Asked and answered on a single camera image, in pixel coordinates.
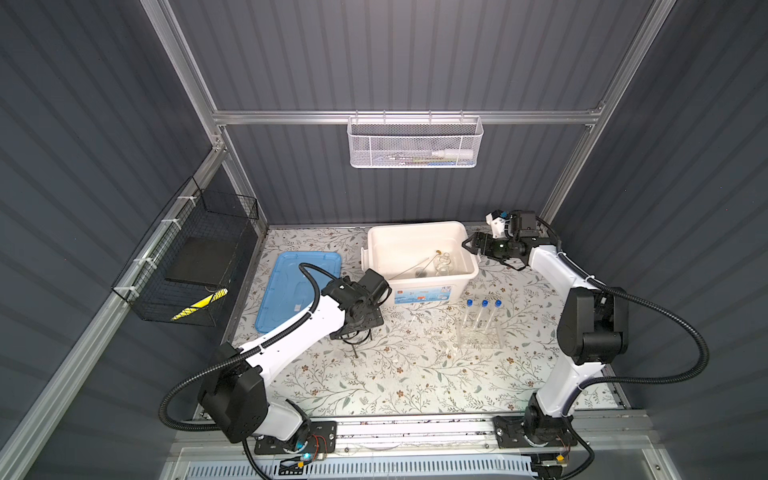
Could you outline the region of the black wire ring stand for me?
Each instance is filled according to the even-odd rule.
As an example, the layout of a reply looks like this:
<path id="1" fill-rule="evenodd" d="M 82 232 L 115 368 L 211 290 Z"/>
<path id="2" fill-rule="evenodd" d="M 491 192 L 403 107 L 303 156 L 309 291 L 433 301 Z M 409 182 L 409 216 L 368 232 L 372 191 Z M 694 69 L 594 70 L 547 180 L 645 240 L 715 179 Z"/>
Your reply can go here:
<path id="1" fill-rule="evenodd" d="M 341 340 L 344 344 L 350 346 L 352 348 L 353 356 L 355 358 L 358 358 L 359 355 L 357 353 L 357 348 L 366 343 L 371 339 L 372 331 L 368 330 L 365 334 L 362 334 L 361 332 L 355 332 L 354 334 L 350 334 L 346 337 L 342 337 Z"/>

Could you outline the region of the blue plastic lid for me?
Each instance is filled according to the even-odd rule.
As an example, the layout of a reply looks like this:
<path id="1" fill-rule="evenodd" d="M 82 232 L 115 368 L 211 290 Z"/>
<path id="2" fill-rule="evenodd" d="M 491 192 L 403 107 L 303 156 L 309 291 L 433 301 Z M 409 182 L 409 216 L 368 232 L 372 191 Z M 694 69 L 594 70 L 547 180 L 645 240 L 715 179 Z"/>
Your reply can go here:
<path id="1" fill-rule="evenodd" d="M 316 265 L 339 277 L 341 255 L 336 252 L 305 251 L 281 253 L 269 277 L 254 326 L 267 334 L 289 320 L 313 300 L 310 282 L 299 270 L 300 263 Z"/>

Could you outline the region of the white plastic storage bin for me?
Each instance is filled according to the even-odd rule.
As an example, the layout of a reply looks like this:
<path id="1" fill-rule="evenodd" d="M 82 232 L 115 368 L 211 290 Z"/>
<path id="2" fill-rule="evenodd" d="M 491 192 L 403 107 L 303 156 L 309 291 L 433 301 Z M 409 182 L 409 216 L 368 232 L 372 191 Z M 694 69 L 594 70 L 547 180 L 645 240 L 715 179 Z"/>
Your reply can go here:
<path id="1" fill-rule="evenodd" d="M 361 249 L 361 266 L 382 275 L 392 287 L 387 307 L 456 301 L 479 274 L 476 257 L 461 245 L 467 237 L 466 227 L 458 221 L 373 227 Z M 432 262 L 425 269 L 425 278 L 416 278 L 415 270 L 391 280 L 393 275 L 440 252 L 450 252 L 453 257 L 450 275 L 437 276 Z"/>

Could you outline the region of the blue capped test tube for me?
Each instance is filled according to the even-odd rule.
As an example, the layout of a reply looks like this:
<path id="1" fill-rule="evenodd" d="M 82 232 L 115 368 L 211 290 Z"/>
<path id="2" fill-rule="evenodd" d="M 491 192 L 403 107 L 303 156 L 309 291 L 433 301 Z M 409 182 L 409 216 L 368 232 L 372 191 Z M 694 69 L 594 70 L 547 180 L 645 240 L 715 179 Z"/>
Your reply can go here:
<path id="1" fill-rule="evenodd" d="M 482 324 L 482 321 L 483 321 L 483 315 L 486 312 L 486 309 L 487 309 L 488 305 L 489 305 L 489 301 L 487 299 L 483 299 L 480 302 L 480 305 L 478 307 L 478 311 L 477 311 L 477 314 L 475 316 L 475 320 L 474 320 L 474 323 L 473 323 L 473 328 L 475 330 L 478 330 L 480 328 L 480 325 Z"/>
<path id="2" fill-rule="evenodd" d="M 486 328 L 485 328 L 486 331 L 488 331 L 491 328 L 491 325 L 493 324 L 494 320 L 498 316 L 498 313 L 500 312 L 502 306 L 503 306 L 503 302 L 500 299 L 497 299 L 494 302 L 494 307 L 493 307 L 492 311 L 490 312 L 490 316 L 488 318 L 488 323 L 487 323 Z"/>
<path id="3" fill-rule="evenodd" d="M 471 318 L 475 311 L 475 304 L 473 299 L 466 300 L 466 306 L 464 308 L 464 314 L 461 322 L 459 323 L 460 333 L 466 336 L 471 328 Z"/>

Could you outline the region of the thin wire test tube brush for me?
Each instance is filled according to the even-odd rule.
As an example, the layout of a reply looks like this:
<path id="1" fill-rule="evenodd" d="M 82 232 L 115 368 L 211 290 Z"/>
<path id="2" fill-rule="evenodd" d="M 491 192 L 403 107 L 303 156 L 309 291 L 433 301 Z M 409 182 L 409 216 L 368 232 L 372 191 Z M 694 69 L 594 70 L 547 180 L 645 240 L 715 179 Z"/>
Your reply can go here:
<path id="1" fill-rule="evenodd" d="M 425 258 L 424 260 L 416 263 L 413 266 L 410 266 L 410 267 L 406 268 L 405 270 L 401 271 L 400 273 L 393 275 L 391 277 L 391 280 L 399 279 L 399 278 L 403 277 L 404 275 L 408 274 L 411 271 L 415 271 L 415 270 L 423 271 L 424 269 L 426 269 L 434 261 L 434 259 L 436 257 L 437 257 L 437 254 L 433 255 L 432 257 Z"/>

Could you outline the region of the clear glass flask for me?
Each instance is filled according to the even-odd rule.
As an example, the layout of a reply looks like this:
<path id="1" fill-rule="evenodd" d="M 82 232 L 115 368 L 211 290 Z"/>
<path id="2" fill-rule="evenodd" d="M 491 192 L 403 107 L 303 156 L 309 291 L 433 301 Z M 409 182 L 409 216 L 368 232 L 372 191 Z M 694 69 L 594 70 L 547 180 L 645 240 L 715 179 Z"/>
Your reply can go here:
<path id="1" fill-rule="evenodd" d="M 453 257 L 450 252 L 438 253 L 433 264 L 437 276 L 448 276 L 453 271 Z"/>

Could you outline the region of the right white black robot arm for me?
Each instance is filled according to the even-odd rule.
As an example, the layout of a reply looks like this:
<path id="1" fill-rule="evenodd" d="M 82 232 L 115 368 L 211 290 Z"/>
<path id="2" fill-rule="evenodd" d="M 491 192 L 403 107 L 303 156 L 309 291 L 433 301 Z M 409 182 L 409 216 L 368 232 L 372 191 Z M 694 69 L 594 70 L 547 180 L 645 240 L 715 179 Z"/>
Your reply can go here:
<path id="1" fill-rule="evenodd" d="M 476 232 L 463 241 L 469 253 L 507 268 L 518 261 L 543 276 L 564 301 L 555 332 L 560 355 L 544 385 L 536 391 L 513 429 L 534 447 L 576 438 L 569 425 L 577 398 L 588 387 L 605 383 L 601 372 L 629 347 L 629 307 L 658 313 L 681 327 L 694 341 L 698 357 L 687 370 L 660 377 L 617 377 L 618 384 L 665 385 L 691 380 L 708 366 L 704 337 L 686 320 L 620 287 L 607 285 L 587 273 L 563 250 L 549 223 L 533 211 L 495 210 L 486 216 L 489 232 Z"/>

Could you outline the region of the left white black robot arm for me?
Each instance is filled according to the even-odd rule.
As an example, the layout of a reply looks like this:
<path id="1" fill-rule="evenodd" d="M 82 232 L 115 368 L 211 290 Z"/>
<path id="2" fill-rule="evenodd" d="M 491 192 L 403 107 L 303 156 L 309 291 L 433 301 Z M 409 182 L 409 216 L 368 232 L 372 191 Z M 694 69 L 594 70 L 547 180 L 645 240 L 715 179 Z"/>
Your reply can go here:
<path id="1" fill-rule="evenodd" d="M 309 281 L 310 305 L 276 329 L 235 347 L 217 347 L 211 364 L 172 387 L 158 407 L 158 418 L 168 428 L 185 432 L 220 431 L 229 442 L 271 437 L 289 451 L 301 451 L 311 436 L 311 420 L 293 401 L 273 401 L 268 389 L 280 373 L 324 338 L 350 344 L 360 332 L 383 325 L 382 305 L 393 289 L 372 269 L 353 281 L 337 277 L 310 263 L 299 271 Z M 178 394 L 200 382 L 197 401 L 210 416 L 209 423 L 182 421 L 169 407 Z"/>

